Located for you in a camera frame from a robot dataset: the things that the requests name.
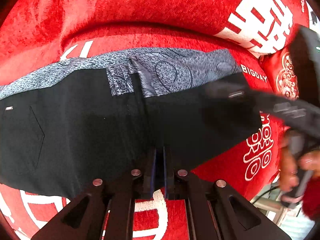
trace black cable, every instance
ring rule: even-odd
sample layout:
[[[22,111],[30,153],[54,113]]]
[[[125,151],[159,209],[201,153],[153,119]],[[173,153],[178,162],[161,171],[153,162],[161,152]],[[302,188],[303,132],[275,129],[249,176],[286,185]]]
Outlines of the black cable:
[[[275,186],[275,187],[272,187],[271,189],[267,190],[266,192],[264,192],[262,195],[260,195],[255,201],[253,201],[252,205],[254,205],[262,196],[264,196],[265,194],[279,188],[280,186]]]

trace garment pocket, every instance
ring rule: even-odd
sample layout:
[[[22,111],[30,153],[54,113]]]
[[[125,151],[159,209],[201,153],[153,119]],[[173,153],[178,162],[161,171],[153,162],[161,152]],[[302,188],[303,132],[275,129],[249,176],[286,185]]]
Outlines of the garment pocket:
[[[26,174],[37,168],[44,133],[31,106],[8,106],[0,124],[1,173]]]

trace black fabric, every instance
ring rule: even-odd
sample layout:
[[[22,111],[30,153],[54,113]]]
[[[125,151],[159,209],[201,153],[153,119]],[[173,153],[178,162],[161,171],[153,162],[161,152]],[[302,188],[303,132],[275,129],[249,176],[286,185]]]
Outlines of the black fabric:
[[[242,73],[227,79],[246,83]],[[261,127],[251,105],[212,99],[206,85],[143,98],[137,74],[132,82],[135,93],[111,96],[105,70],[78,70],[1,100],[1,183],[73,198],[136,168],[153,145],[169,144],[175,165],[192,169]]]

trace metal bolt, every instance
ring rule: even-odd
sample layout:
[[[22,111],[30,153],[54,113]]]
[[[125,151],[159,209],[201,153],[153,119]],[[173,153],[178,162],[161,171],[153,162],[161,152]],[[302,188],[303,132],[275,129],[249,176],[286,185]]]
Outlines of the metal bolt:
[[[92,182],[92,184],[95,185],[95,186],[101,186],[102,185],[102,179],[95,179]]]
[[[181,176],[181,177],[184,177],[184,176],[188,175],[188,172],[186,170],[179,170],[178,171],[178,175]]]
[[[239,96],[243,96],[244,95],[244,91],[240,90],[237,92],[233,92],[229,94],[229,98],[235,98],[235,97],[239,97]]]
[[[132,176],[139,176],[141,174],[141,171],[138,169],[134,169],[131,171]]]
[[[218,187],[225,187],[227,185],[227,183],[222,179],[219,179],[216,184]]]

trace gray patterned lining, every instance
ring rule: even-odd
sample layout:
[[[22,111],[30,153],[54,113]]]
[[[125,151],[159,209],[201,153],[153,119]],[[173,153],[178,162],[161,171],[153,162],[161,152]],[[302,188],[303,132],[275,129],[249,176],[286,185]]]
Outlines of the gray patterned lining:
[[[9,85],[0,86],[0,99],[52,87],[80,69],[106,69],[113,96],[133,92],[130,74],[138,73],[145,97],[186,90],[241,72],[227,49],[208,53],[192,49],[126,49],[47,65]]]

